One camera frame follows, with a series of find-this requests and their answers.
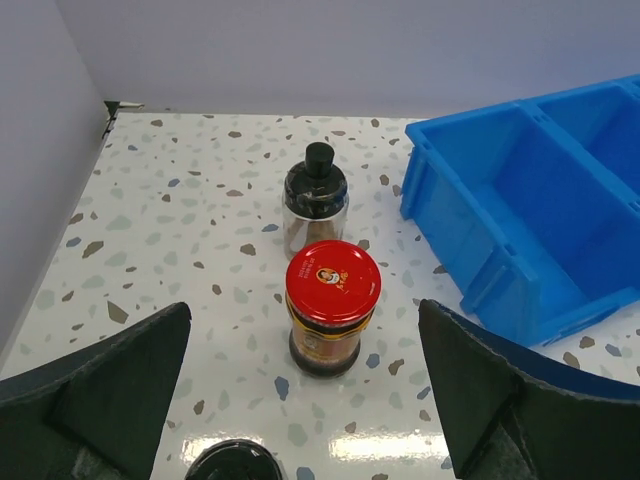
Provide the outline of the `red lid sauce jar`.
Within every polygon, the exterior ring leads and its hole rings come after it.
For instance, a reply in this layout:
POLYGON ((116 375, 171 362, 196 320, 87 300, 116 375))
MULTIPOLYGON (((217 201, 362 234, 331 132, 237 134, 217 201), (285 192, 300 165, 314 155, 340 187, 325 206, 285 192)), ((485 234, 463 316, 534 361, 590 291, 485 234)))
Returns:
POLYGON ((285 305, 290 355, 306 374, 335 378, 356 362, 382 289, 378 265, 340 240, 304 247, 289 262, 285 305))

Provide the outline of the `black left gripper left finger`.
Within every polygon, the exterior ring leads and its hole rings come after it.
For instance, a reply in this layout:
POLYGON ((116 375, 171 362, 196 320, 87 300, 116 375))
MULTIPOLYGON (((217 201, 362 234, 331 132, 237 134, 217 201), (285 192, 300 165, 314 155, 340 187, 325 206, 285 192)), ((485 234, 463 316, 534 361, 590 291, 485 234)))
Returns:
POLYGON ((4 479, 147 479, 191 312, 174 303, 1 383, 4 479))

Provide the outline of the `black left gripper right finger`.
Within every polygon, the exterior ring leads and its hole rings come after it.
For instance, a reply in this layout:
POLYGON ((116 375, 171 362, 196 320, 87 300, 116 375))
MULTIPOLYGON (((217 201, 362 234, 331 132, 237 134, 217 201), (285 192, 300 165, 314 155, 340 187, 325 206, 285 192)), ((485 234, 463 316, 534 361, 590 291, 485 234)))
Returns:
POLYGON ((552 360, 435 300, 419 306, 458 479, 636 479, 639 389, 552 360))

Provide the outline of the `black cap white spice jar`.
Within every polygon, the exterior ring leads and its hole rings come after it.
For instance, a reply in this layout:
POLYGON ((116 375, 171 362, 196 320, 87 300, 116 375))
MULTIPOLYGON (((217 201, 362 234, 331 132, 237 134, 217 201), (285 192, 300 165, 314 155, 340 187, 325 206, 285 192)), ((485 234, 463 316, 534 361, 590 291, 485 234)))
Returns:
POLYGON ((284 480, 281 466, 264 446, 230 439, 206 449, 190 466, 186 480, 284 480))

